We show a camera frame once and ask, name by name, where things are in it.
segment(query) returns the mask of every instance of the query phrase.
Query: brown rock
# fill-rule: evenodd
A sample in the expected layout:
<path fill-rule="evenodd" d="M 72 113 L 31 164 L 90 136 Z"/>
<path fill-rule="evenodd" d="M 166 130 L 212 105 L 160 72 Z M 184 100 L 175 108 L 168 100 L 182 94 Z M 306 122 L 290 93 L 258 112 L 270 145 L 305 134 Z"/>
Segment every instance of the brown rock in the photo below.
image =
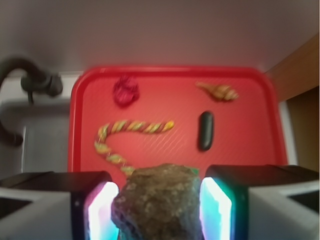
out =
<path fill-rule="evenodd" d="M 128 240 L 200 240 L 200 184 L 184 166 L 137 169 L 113 200 L 111 219 Z"/>

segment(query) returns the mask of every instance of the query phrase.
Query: plastic tray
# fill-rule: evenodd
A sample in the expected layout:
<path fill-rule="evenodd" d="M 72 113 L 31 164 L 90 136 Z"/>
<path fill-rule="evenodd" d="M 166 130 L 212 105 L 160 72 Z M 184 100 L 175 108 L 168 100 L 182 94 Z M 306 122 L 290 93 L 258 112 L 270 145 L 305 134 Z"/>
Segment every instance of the plastic tray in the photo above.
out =
<path fill-rule="evenodd" d="M 140 98 L 127 108 L 113 100 L 114 83 L 122 76 L 138 80 Z M 231 85 L 232 102 L 212 100 L 195 82 Z M 214 114 L 210 150 L 198 150 L 199 116 Z M 209 165 L 284 165 L 286 151 L 273 86 L 260 72 L 234 67 L 97 67 L 73 87 L 70 106 L 68 170 L 108 171 L 120 187 L 124 174 L 95 151 L 99 127 L 119 120 L 165 122 L 175 127 L 162 134 L 122 132 L 108 146 L 134 167 L 175 163 L 200 169 Z"/>

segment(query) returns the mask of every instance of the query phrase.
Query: red crumpled object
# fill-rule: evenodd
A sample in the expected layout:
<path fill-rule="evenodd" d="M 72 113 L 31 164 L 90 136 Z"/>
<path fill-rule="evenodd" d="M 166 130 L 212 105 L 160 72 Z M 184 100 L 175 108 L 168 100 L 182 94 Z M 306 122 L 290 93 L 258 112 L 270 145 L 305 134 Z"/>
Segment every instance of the red crumpled object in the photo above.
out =
<path fill-rule="evenodd" d="M 133 77 L 122 76 L 113 86 L 113 99 L 121 107 L 129 106 L 139 97 L 139 85 Z"/>

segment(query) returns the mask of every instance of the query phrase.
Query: black pipe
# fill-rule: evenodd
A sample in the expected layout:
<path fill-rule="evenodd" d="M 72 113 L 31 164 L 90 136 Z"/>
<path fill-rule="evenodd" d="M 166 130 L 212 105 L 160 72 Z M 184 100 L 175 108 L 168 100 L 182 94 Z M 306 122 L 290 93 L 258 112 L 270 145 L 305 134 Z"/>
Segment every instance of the black pipe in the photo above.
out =
<path fill-rule="evenodd" d="M 17 69 L 26 71 L 28 77 L 36 82 L 41 83 L 47 79 L 46 74 L 39 70 L 31 61 L 18 57 L 10 58 L 0 63 L 0 88 L 9 73 Z M 20 134 L 6 130 L 0 121 L 0 142 L 17 147 L 22 144 L 23 140 L 24 139 Z"/>

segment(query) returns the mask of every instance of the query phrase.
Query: glowing light strip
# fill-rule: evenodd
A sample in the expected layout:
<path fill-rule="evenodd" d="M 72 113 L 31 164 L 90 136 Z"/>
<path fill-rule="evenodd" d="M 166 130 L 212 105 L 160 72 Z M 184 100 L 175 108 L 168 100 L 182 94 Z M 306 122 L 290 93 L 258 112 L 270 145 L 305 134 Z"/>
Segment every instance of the glowing light strip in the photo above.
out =
<path fill-rule="evenodd" d="M 230 239 L 231 207 L 231 200 L 215 180 L 212 177 L 203 179 L 200 189 L 200 220 L 205 239 Z"/>
<path fill-rule="evenodd" d="M 88 207 L 91 240 L 117 240 L 119 229 L 111 220 L 111 204 L 119 193 L 114 182 L 107 182 Z"/>

